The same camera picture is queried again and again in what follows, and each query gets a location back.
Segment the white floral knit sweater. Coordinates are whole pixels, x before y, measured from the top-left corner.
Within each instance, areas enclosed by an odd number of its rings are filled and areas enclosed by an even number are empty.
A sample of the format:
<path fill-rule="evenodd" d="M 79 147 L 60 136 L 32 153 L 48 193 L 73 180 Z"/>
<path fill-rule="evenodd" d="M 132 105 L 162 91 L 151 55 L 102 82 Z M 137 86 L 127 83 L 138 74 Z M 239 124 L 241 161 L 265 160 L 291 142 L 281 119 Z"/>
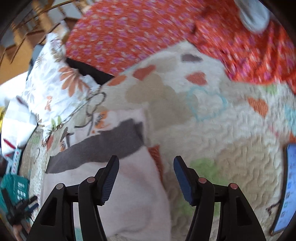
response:
<path fill-rule="evenodd" d="M 43 179 L 41 200 L 53 188 L 80 184 L 119 158 L 119 172 L 106 204 L 99 208 L 108 237 L 131 240 L 170 240 L 169 201 L 159 169 L 145 145 L 143 109 L 103 111 L 62 138 L 60 151 L 51 156 Z"/>

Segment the green cardboard box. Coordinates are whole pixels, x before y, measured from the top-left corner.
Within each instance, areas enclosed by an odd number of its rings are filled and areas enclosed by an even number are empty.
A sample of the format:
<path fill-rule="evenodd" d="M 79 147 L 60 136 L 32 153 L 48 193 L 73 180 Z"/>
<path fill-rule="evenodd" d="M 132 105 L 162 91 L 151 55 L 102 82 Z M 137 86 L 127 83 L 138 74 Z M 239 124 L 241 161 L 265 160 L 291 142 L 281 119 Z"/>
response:
<path fill-rule="evenodd" d="M 1 180 L 1 190 L 7 190 L 13 205 L 16 205 L 22 199 L 29 198 L 29 185 L 30 182 L 27 178 L 18 175 L 7 174 Z"/>

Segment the light blue long box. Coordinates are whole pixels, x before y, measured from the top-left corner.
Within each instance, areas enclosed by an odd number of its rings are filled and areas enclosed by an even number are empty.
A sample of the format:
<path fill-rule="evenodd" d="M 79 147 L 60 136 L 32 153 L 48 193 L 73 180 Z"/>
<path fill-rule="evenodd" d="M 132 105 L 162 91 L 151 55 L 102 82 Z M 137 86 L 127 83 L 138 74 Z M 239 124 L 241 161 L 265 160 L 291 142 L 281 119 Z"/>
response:
<path fill-rule="evenodd" d="M 13 153 L 5 155 L 7 161 L 6 174 L 17 175 L 22 157 L 22 150 L 16 148 Z"/>

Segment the heart pattern quilted bedspread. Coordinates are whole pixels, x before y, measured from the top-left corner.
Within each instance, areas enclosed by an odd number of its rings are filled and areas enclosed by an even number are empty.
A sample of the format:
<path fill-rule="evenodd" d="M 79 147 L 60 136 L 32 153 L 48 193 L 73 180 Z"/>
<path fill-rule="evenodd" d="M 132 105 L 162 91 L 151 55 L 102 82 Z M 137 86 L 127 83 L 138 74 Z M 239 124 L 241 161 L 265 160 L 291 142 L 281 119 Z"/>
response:
<path fill-rule="evenodd" d="M 267 240 L 295 142 L 295 95 L 286 84 L 229 80 L 221 62 L 188 42 L 158 52 L 100 86 L 44 144 L 32 134 L 21 173 L 43 204 L 58 183 L 79 184 L 119 157 L 110 199 L 99 208 L 110 240 L 184 240 L 194 208 L 173 162 L 200 177 L 236 183 Z"/>

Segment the white paper shopping bag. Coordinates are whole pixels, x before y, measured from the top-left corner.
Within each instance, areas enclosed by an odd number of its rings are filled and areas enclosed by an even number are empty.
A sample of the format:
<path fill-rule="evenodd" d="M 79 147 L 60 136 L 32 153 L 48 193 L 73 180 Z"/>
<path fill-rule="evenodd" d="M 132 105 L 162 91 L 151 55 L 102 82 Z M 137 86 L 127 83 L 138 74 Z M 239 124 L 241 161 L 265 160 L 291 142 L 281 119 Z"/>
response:
<path fill-rule="evenodd" d="M 37 127 L 36 116 L 18 98 L 11 99 L 1 127 L 1 152 L 11 154 L 23 148 Z"/>

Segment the yellow plastic bag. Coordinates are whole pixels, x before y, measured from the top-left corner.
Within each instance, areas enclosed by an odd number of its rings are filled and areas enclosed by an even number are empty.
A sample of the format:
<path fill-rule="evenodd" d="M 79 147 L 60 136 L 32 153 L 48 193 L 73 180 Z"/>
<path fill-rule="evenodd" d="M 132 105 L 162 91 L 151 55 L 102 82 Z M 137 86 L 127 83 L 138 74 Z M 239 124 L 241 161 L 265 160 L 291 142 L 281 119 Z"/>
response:
<path fill-rule="evenodd" d="M 0 107 L 0 128 L 2 127 L 5 112 L 6 112 L 6 108 L 4 106 L 1 106 Z"/>

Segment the white floral pillow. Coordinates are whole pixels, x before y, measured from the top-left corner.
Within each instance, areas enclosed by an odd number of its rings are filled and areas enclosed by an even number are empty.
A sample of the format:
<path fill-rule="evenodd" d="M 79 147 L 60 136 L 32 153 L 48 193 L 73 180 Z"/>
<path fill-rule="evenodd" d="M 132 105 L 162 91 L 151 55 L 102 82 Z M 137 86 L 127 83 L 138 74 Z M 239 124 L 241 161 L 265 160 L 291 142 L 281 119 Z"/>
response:
<path fill-rule="evenodd" d="M 59 36 L 49 33 L 21 95 L 42 128 L 44 141 L 100 87 L 93 77 L 83 76 L 78 69 L 70 67 L 65 54 L 65 45 Z"/>

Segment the wooden stair railing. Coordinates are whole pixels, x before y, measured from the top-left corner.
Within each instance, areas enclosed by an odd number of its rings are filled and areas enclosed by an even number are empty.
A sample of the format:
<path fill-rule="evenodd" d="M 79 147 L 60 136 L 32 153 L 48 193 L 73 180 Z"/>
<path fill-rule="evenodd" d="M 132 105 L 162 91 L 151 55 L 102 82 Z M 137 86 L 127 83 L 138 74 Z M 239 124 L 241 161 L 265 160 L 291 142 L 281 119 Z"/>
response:
<path fill-rule="evenodd" d="M 24 73 L 36 45 L 49 33 L 66 42 L 77 21 L 95 1 L 29 1 L 1 30 L 1 84 Z"/>

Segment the red floral blanket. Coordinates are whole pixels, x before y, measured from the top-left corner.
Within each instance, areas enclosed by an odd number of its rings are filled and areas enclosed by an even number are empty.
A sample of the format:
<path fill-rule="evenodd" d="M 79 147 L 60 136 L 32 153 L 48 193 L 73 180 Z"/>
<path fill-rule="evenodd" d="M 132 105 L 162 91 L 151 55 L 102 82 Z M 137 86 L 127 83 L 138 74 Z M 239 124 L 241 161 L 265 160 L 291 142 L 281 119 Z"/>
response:
<path fill-rule="evenodd" d="M 287 32 L 274 20 L 252 32 L 238 1 L 97 1 L 72 30 L 66 54 L 116 76 L 183 40 L 220 60 L 231 80 L 284 82 L 295 91 L 295 46 Z"/>

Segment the grey white sock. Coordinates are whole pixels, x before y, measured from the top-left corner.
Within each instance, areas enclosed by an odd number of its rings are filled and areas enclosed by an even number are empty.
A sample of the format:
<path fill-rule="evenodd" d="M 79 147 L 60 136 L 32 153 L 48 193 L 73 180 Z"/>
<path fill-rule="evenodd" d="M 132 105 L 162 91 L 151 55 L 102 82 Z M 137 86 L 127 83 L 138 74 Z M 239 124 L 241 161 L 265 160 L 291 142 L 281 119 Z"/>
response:
<path fill-rule="evenodd" d="M 262 33 L 270 20 L 269 10 L 258 0 L 234 0 L 243 26 L 252 33 Z"/>

